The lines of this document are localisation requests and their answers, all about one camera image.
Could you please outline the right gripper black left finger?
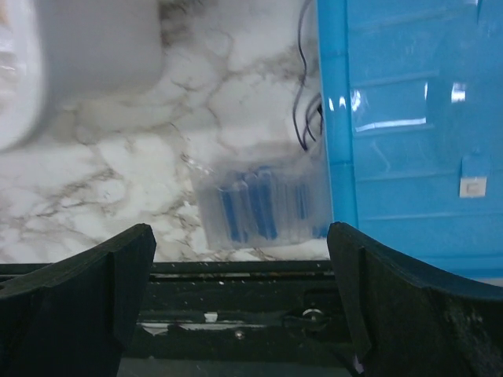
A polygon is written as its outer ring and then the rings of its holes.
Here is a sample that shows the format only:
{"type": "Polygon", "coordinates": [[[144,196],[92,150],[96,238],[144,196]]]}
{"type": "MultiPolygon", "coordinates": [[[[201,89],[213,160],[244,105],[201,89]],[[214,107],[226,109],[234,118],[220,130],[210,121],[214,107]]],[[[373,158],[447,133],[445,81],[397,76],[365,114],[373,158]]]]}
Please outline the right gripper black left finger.
{"type": "Polygon", "coordinates": [[[156,250],[137,224],[87,251],[1,284],[3,376],[115,376],[156,250]]]}

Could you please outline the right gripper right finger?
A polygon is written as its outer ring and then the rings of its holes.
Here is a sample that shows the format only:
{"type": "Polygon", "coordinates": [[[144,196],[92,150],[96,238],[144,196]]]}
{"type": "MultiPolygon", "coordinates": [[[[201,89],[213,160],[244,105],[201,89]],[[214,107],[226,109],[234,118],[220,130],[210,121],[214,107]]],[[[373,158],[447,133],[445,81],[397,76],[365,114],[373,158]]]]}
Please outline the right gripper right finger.
{"type": "Polygon", "coordinates": [[[438,269],[335,222],[330,261],[367,376],[500,376],[502,289],[438,269]]]}

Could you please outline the bag of blue pipettes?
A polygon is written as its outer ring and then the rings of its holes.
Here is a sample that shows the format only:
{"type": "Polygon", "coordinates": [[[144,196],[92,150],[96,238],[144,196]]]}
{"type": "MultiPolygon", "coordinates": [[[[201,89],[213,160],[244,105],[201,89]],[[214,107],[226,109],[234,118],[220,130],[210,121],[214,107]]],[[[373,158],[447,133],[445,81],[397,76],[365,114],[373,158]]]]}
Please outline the bag of blue pipettes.
{"type": "Polygon", "coordinates": [[[332,198],[324,143],[252,161],[187,163],[209,249],[284,247],[326,237],[332,198]]]}

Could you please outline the blue plastic tray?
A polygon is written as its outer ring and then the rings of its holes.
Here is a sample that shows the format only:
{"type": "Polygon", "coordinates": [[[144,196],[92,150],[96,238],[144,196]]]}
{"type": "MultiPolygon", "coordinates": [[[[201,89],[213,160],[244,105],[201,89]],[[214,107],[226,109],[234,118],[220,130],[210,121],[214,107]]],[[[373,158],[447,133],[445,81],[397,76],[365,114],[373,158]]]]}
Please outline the blue plastic tray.
{"type": "Polygon", "coordinates": [[[332,213],[476,280],[502,275],[502,4],[320,1],[332,213]]]}

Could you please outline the white plastic tub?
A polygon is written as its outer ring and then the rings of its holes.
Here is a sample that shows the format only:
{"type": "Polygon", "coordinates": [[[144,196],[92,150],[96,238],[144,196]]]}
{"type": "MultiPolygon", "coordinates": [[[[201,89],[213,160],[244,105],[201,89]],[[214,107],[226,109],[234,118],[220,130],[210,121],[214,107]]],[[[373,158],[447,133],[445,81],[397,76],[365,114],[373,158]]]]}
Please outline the white plastic tub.
{"type": "Polygon", "coordinates": [[[3,1],[1,149],[62,108],[146,90],[162,73],[157,1],[3,1]]]}

